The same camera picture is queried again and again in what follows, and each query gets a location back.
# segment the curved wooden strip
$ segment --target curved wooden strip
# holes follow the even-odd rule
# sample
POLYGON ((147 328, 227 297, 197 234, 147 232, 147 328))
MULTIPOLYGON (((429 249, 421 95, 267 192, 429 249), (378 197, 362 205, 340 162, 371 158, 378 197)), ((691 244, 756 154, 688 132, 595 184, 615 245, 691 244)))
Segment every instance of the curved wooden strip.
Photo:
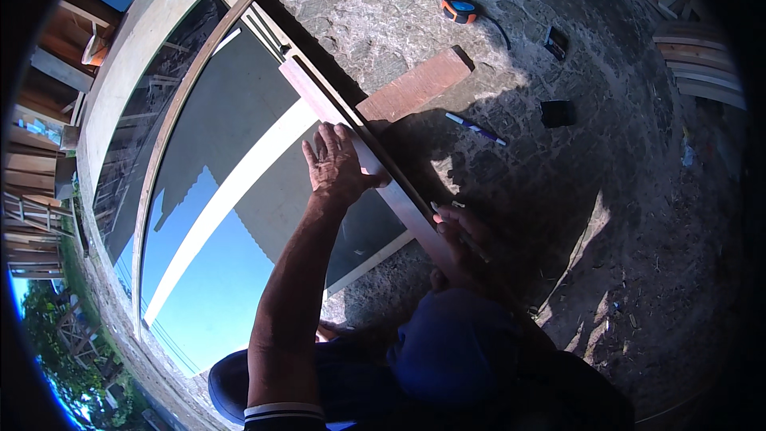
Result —
POLYGON ((170 134, 176 126, 178 115, 181 113, 181 109, 186 103, 186 99, 188 98, 189 93, 191 93, 191 89, 196 83, 197 78, 199 78, 199 75, 205 68, 205 64, 213 55, 218 43, 224 39, 226 32, 228 32, 231 26, 239 20, 240 16, 244 14, 247 7, 250 6, 253 1, 254 0, 237 0, 234 6, 226 12, 224 18, 221 19, 221 22, 216 25, 213 33, 207 38, 205 44, 191 63, 186 75, 184 75, 181 84, 178 86, 176 95, 170 103, 168 113, 162 121, 162 125, 160 126, 157 135, 157 141, 152 149, 152 155, 148 161, 148 168, 146 168, 144 183, 141 187, 139 209, 136 215, 136 229, 133 233, 133 260, 131 267, 132 307, 133 328, 134 333, 136 334, 136 339, 138 340, 141 339, 141 261, 144 249, 144 234, 146 232, 146 222, 148 221, 148 208, 152 199, 152 193, 154 192, 154 183, 157 180, 160 161, 168 146, 170 134))

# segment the marker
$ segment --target marker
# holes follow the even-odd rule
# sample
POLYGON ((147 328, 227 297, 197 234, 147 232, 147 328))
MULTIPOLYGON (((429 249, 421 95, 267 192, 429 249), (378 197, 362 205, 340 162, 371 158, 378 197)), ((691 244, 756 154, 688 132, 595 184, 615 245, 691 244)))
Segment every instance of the marker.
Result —
MULTIPOLYGON (((436 202, 432 200, 430 205, 431 205, 431 208, 434 209, 434 212, 436 212, 437 215, 441 216, 438 210, 439 206, 436 205, 436 202)), ((460 239, 462 239, 465 242, 465 244, 469 246, 469 248, 471 248, 477 255, 479 255, 481 259, 484 260, 484 263, 489 263, 490 261, 492 261, 492 258, 490 258, 490 256, 487 255, 487 253, 482 249, 481 246, 479 246, 476 242, 474 242, 474 239, 471 238, 471 235, 469 235, 465 230, 460 231, 460 239)))
POLYGON ((491 134, 487 130, 482 129, 479 125, 474 125, 466 119, 461 119, 457 115, 452 115, 450 112, 446 112, 445 115, 448 119, 452 121, 456 121, 457 123, 463 125, 464 127, 467 127, 468 129, 471 129, 481 135, 484 135, 488 139, 503 145, 503 147, 507 145, 507 143, 504 140, 497 138, 495 135, 491 134))

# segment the person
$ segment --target person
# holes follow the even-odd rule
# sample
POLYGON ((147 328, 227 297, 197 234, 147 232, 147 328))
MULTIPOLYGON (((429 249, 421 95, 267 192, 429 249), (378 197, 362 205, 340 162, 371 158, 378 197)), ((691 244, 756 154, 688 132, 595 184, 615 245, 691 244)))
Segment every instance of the person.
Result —
POLYGON ((313 191, 263 290, 248 348, 208 378, 223 416, 247 430, 632 428, 630 402, 557 351, 464 245, 461 232, 480 245, 491 233, 453 206, 434 220, 456 266, 431 273, 432 290, 399 328, 387 363, 351 337, 317 342, 341 221, 380 182, 362 173, 346 127, 324 123, 313 138, 316 151, 302 142, 313 191))

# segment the stone floor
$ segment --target stone floor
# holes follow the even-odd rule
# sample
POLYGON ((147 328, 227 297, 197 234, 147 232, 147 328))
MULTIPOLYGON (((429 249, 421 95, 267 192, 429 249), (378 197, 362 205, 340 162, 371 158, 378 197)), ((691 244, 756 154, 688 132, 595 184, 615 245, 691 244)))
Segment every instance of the stone floor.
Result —
MULTIPOLYGON (((738 158, 728 169, 715 130, 723 121, 736 135, 743 117, 678 94, 651 40, 654 9, 644 0, 474 0, 503 25, 508 51, 493 24, 453 24, 440 0, 279 1, 368 94, 460 45, 473 74, 390 127, 383 145, 425 199, 458 200, 493 226, 505 244, 496 262, 538 323, 623 390, 638 418, 706 386, 736 321, 739 282, 729 171, 738 158), (541 47, 548 25, 570 39, 564 62, 541 47), (546 129, 539 102, 550 99, 572 100, 577 124, 546 129), (698 151, 690 168, 681 165, 684 127, 698 151)), ((411 243, 330 297, 323 318, 396 326, 430 270, 411 243)))

